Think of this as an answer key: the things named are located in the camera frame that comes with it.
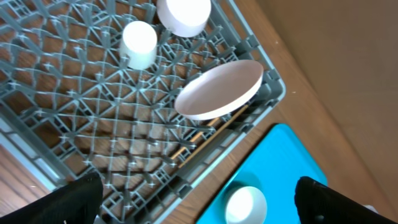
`wooden surface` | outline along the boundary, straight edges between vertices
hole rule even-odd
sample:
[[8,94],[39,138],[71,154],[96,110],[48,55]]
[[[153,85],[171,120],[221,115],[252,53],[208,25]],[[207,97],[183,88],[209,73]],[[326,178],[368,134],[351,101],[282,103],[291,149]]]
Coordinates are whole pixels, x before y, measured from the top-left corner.
[[398,210],[398,1],[259,2]]
[[0,216],[47,195],[49,191],[0,146]]
[[[278,107],[250,132],[164,223],[195,222],[200,212],[215,196],[217,190],[222,187],[247,154],[276,123],[287,123],[297,133],[326,174],[330,187],[361,204],[371,204],[380,214],[397,220],[396,211],[322,105],[258,3],[255,0],[236,0],[236,2],[282,75],[288,89],[287,94]],[[1,156],[3,167],[10,167],[6,164],[8,161],[12,161],[12,159]],[[41,193],[32,193],[29,183],[35,181],[29,174],[21,170],[23,169],[19,165],[10,169],[2,169],[0,179],[2,215],[46,193],[43,190],[40,190]]]

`white bowl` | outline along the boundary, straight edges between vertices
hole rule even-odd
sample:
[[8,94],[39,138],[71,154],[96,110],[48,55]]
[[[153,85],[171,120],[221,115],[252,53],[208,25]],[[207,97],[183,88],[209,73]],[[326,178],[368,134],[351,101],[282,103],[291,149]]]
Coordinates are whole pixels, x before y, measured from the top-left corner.
[[211,12],[211,0],[158,0],[156,6],[162,24],[180,37],[198,35]]
[[124,29],[120,41],[120,56],[128,55],[128,67],[147,69],[156,59],[157,34],[146,22],[130,22]]
[[227,224],[263,224],[266,216],[266,198],[255,187],[241,187],[235,191],[225,208]]
[[223,116],[256,94],[263,72],[262,65],[255,60],[238,60],[212,68],[181,91],[174,107],[194,120]]

